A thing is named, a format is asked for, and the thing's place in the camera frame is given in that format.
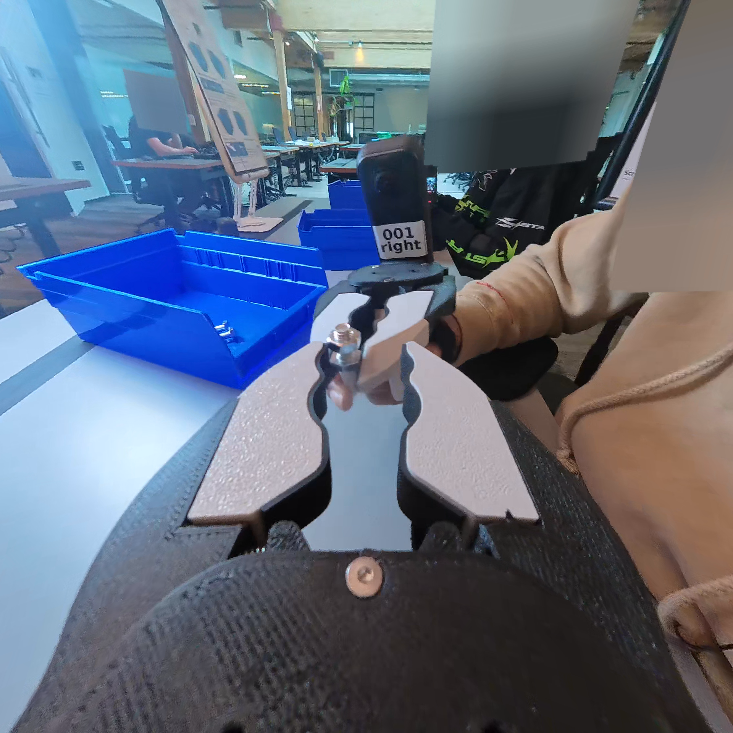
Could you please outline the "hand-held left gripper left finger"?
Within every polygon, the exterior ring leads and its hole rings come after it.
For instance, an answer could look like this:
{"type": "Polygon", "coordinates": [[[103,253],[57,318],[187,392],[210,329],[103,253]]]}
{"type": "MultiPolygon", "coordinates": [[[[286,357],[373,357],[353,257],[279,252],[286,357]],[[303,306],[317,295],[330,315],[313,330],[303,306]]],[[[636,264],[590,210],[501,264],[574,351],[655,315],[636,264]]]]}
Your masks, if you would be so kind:
{"type": "Polygon", "coordinates": [[[195,526],[241,526],[263,538],[304,528],[332,496],[325,344],[312,342],[254,380],[237,405],[188,509],[195,526]]]}

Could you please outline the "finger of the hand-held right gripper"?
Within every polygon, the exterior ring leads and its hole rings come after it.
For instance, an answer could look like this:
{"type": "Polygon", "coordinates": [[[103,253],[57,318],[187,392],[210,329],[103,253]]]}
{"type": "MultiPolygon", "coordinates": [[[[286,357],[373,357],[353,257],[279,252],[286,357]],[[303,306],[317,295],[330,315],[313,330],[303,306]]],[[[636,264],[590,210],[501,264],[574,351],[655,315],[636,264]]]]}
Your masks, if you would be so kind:
{"type": "Polygon", "coordinates": [[[433,295],[433,290],[417,290],[387,300],[384,317],[376,322],[374,334],[362,346],[358,392],[371,394],[388,386],[391,396],[402,400],[402,348],[409,342],[427,345],[429,322],[426,313],[433,295]]]}
{"type": "Polygon", "coordinates": [[[311,342],[326,342],[339,324],[348,324],[358,308],[370,300],[359,292],[327,291],[316,302],[311,326],[311,342]]]}

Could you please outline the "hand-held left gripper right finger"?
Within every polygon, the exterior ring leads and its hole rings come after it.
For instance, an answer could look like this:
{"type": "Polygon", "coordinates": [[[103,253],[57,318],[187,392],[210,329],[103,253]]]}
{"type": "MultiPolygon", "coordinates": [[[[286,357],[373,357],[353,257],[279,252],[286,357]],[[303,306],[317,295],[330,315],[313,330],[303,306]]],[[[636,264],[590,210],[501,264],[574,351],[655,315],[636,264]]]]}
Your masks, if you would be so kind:
{"type": "Polygon", "coordinates": [[[488,396],[419,344],[405,344],[398,505],[416,529],[539,522],[539,513],[488,396]]]}

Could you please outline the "blue plastic bin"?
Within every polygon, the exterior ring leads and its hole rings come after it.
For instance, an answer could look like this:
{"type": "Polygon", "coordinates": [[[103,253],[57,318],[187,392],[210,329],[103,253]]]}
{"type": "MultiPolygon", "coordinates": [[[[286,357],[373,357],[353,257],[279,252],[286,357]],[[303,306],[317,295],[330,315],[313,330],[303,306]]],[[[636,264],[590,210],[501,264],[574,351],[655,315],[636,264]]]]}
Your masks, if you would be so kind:
{"type": "Polygon", "coordinates": [[[328,184],[331,210],[366,211],[362,184],[357,179],[338,179],[328,184]]]}
{"type": "Polygon", "coordinates": [[[325,270],[357,270],[380,264],[371,220],[365,209],[303,211],[298,222],[300,244],[318,249],[325,270]]]}
{"type": "Polygon", "coordinates": [[[328,288],[316,249],[173,229],[19,271],[83,341],[233,389],[308,343],[328,288]]]}

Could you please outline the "person's right forearm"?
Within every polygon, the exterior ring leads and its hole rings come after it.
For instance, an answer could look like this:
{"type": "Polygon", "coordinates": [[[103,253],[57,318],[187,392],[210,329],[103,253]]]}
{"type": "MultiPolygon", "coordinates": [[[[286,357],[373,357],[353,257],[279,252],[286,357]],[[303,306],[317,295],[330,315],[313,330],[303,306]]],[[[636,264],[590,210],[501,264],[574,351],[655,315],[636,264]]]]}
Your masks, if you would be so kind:
{"type": "Polygon", "coordinates": [[[490,276],[457,293],[459,366],[477,356],[544,336],[576,334],[645,297],[612,290],[610,271],[628,195],[613,209],[574,218],[490,276]]]}

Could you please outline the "person's right hand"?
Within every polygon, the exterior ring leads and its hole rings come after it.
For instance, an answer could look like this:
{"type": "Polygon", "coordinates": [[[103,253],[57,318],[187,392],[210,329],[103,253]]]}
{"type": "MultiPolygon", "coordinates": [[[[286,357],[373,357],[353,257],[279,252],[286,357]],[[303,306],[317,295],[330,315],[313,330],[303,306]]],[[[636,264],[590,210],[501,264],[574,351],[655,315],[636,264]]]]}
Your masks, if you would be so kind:
{"type": "Polygon", "coordinates": [[[371,404],[377,406],[400,403],[400,399],[394,398],[389,382],[381,383],[371,391],[356,391],[355,387],[349,386],[344,381],[344,376],[340,373],[329,382],[326,392],[335,407],[342,411],[348,411],[353,407],[356,396],[365,397],[371,404]]]}

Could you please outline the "person's beige hoodie torso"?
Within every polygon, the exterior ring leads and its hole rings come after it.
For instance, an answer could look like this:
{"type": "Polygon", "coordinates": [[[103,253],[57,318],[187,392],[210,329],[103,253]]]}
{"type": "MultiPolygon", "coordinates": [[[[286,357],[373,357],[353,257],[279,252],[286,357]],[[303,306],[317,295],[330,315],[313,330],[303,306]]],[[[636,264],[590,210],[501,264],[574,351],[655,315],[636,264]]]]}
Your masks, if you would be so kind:
{"type": "MultiPolygon", "coordinates": [[[[651,295],[574,407],[663,377],[732,341],[731,291],[651,295]]],[[[731,720],[731,362],[707,380],[582,418],[580,475],[731,720]]]]}

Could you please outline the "cardboard sign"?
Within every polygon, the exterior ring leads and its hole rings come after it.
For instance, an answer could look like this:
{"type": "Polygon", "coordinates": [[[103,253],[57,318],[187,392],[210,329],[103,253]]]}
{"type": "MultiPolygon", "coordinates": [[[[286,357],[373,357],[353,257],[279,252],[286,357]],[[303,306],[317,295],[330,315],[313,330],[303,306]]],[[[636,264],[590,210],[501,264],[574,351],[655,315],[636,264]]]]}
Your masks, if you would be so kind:
{"type": "Polygon", "coordinates": [[[161,1],[158,6],[186,57],[197,103],[232,181],[234,224],[247,235],[269,233],[282,222],[257,212],[259,183],[269,177],[270,167],[204,4],[161,1]]]}

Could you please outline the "wooden desk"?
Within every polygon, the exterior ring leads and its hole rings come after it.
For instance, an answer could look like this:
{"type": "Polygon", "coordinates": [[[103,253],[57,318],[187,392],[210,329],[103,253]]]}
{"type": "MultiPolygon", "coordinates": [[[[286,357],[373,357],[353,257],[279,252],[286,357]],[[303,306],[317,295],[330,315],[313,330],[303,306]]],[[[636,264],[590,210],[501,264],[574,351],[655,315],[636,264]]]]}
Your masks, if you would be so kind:
{"type": "Polygon", "coordinates": [[[1,211],[1,228],[25,225],[45,259],[61,256],[47,221],[68,218],[72,213],[69,191],[91,186],[87,179],[16,178],[2,180],[1,203],[14,207],[1,211]]]}
{"type": "Polygon", "coordinates": [[[222,160],[192,158],[132,158],[128,160],[113,160],[113,166],[124,170],[150,171],[160,170],[167,174],[171,172],[195,171],[201,181],[214,181],[219,195],[219,210],[224,217],[234,215],[234,195],[230,177],[222,160]]]}

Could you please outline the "black white banner stand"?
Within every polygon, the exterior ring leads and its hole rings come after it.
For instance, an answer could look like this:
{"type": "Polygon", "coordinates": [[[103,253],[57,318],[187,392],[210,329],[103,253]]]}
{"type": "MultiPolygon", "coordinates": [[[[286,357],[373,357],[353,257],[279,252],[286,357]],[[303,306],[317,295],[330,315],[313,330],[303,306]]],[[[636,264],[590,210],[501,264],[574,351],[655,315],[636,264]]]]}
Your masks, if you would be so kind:
{"type": "Polygon", "coordinates": [[[613,191],[617,188],[618,184],[630,182],[630,178],[625,172],[629,169],[631,154],[637,142],[641,141],[645,124],[652,118],[652,108],[656,102],[669,58],[672,55],[676,39],[679,36],[690,4],[690,1],[680,2],[668,29],[663,34],[660,49],[655,54],[655,58],[651,64],[651,70],[632,108],[622,133],[622,139],[615,153],[610,156],[609,164],[596,189],[594,201],[591,206],[592,210],[604,211],[612,208],[616,200],[618,200],[618,197],[620,197],[620,194],[614,194],[613,191]]]}

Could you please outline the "beige hoodie drawstring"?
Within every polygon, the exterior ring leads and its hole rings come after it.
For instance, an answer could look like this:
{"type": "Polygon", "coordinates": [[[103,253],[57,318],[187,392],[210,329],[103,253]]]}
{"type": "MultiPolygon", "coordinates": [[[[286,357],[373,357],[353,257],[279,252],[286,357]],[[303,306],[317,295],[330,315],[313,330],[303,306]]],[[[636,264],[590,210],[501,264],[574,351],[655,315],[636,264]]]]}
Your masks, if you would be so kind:
{"type": "Polygon", "coordinates": [[[558,449],[555,456],[571,474],[579,476],[580,470],[572,447],[572,434],[576,424],[584,417],[600,411],[615,409],[648,397],[658,397],[670,390],[688,383],[707,380],[717,371],[728,367],[732,359],[732,343],[705,359],[692,363],[663,377],[584,402],[571,409],[562,419],[559,427],[558,449]]]}

